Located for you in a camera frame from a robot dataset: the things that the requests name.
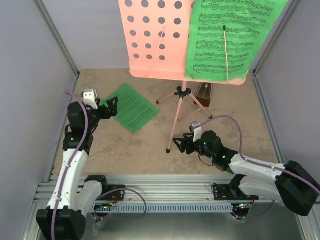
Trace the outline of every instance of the pink music stand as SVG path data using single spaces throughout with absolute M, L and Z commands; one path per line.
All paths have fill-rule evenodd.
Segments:
M 186 78 L 189 27 L 195 0 L 119 0 L 124 35 L 129 54 L 130 73 L 137 78 L 182 81 L 181 93 L 170 93 L 156 103 L 179 96 L 179 104 L 166 152 L 171 149 L 177 121 L 182 120 L 187 82 L 241 85 L 246 78 L 215 82 Z M 212 115 L 191 96 L 209 118 Z

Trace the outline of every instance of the green paper on floor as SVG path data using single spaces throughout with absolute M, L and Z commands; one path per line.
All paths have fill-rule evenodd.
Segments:
M 118 114 L 115 119 L 131 133 L 142 129 L 159 113 L 157 108 L 127 83 L 101 103 L 107 107 L 106 100 L 113 97 L 118 97 Z

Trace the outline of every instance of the green sheet music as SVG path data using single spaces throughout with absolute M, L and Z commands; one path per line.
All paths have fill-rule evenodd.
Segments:
M 186 78 L 244 78 L 288 0 L 197 0 L 190 22 Z M 224 26 L 226 26 L 226 48 Z
M 101 103 L 108 106 L 106 100 L 118 97 L 118 114 L 115 119 L 131 133 L 142 129 L 151 121 L 159 110 L 134 90 L 129 84 L 120 86 Z

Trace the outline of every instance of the music stand tripod legs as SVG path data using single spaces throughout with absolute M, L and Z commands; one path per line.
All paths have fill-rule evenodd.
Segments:
M 191 113 L 190 115 L 203 110 L 207 116 L 212 119 L 213 116 L 207 111 L 207 109 L 205 109 L 205 107 L 198 101 L 198 99 L 191 93 L 191 89 L 187 88 L 187 81 L 183 81 L 182 82 L 182 86 L 178 86 L 176 88 L 176 91 L 170 93 L 169 95 L 159 99 L 158 101 L 156 101 L 156 104 L 160 104 L 161 102 L 163 102 L 164 100 L 172 97 L 172 96 L 179 96 L 179 103 L 178 103 L 178 108 L 176 110 L 175 113 L 175 118 L 174 118 L 174 122 L 173 122 L 173 126 L 172 126 L 172 131 L 171 131 L 171 135 L 170 135 L 170 139 L 169 139 L 169 143 L 168 143 L 168 147 L 166 149 L 166 153 L 170 153 L 171 150 L 171 145 L 172 145 L 172 139 L 174 138 L 174 134 L 175 134 L 175 130 L 176 130 L 176 125 L 177 122 L 181 122 L 182 121 L 182 113 L 183 113 L 183 105 L 184 105 L 184 101 L 185 101 L 185 97 L 190 96 L 195 103 L 199 106 L 199 109 L 193 113 Z

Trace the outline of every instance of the white bracket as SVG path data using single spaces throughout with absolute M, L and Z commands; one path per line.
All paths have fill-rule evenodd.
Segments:
M 98 105 L 96 100 L 98 99 L 98 92 L 96 89 L 86 89 L 83 93 L 84 105 L 89 105 L 93 109 L 97 110 Z
M 189 129 L 192 133 L 194 133 L 193 136 L 193 142 L 195 143 L 197 140 L 201 139 L 202 137 L 202 128 L 198 127 L 200 126 L 200 123 L 198 121 L 194 121 L 189 123 Z

